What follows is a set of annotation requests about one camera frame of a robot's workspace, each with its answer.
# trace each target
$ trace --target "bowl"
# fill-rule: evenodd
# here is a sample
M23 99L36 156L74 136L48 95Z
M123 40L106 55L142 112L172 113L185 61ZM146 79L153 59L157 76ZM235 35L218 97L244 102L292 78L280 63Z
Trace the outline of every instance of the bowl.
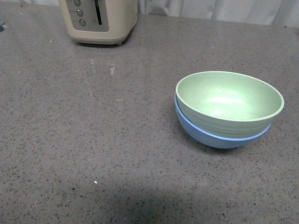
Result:
M268 127L284 107L282 95L254 77L225 71L186 76L176 86L178 105L195 126L226 138L247 138Z
M251 142L252 140L264 134L270 127L270 125L268 125L259 134L256 134L248 138L234 139L234 138L225 138L225 137L217 136L200 129L199 127L196 127L191 121L189 121L186 118L186 116L182 113L182 111L178 106L176 94L174 96L174 102L175 102L178 120L181 123L182 127L185 129L185 131L195 140L201 142L204 145L211 146L214 148L236 148L236 147L244 146L247 143Z

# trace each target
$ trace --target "white speck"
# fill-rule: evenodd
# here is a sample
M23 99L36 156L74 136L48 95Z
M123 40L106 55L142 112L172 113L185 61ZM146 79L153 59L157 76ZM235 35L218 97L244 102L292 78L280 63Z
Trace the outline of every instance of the white speck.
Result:
M114 75L114 67L110 68L111 72L110 72L110 75Z
M91 89L88 87L88 91L89 91L89 95L91 96L91 97L93 97L93 93L92 93L92 91L91 91Z

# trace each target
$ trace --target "gray speckled countertop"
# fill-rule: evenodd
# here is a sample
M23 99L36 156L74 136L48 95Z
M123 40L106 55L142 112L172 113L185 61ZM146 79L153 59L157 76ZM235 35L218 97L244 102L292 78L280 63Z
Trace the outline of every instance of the gray speckled countertop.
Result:
M58 7L0 2L0 223L299 223L295 28L139 15L120 47L68 36ZM226 70L285 98L269 131L204 146L177 82Z

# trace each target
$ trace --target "toaster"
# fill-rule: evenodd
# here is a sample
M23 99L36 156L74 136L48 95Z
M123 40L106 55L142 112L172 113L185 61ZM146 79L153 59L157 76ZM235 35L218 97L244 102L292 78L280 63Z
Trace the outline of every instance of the toaster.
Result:
M75 42L121 45L137 20L137 0L58 1Z

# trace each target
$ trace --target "wall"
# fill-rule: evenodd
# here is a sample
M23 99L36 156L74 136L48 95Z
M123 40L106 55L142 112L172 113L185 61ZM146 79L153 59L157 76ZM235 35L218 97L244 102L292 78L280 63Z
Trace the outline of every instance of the wall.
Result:
M58 0L4 1L58 6ZM299 28L299 0L138 0L138 2L139 12L146 14Z

